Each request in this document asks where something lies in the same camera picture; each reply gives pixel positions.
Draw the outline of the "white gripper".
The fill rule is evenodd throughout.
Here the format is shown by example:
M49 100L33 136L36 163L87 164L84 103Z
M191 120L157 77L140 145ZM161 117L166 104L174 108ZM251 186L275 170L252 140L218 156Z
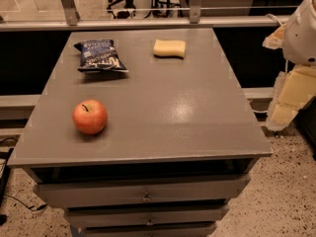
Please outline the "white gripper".
M285 59L301 64L288 73L280 72L275 81L266 128L280 131L289 126L298 112L316 96L315 0L303 0L286 25L279 26L264 39L263 47L282 48Z

